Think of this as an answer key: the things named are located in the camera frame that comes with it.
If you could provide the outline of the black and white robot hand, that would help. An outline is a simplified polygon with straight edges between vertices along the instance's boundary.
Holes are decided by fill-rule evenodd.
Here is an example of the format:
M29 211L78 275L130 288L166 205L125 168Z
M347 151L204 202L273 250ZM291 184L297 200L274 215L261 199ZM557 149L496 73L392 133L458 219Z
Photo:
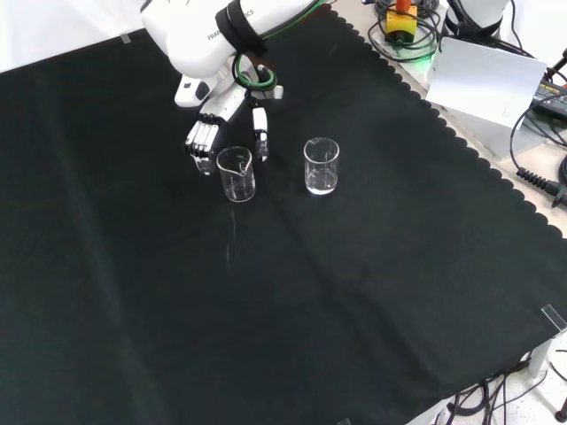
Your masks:
M184 75L175 94L175 103L182 108L197 110L196 121L184 144L198 171L204 175L216 171L221 133L243 104L248 104L252 112L254 157L266 160L269 155L268 116L260 102L279 100L283 95L284 87L279 84L266 91L238 84L227 66L205 79Z

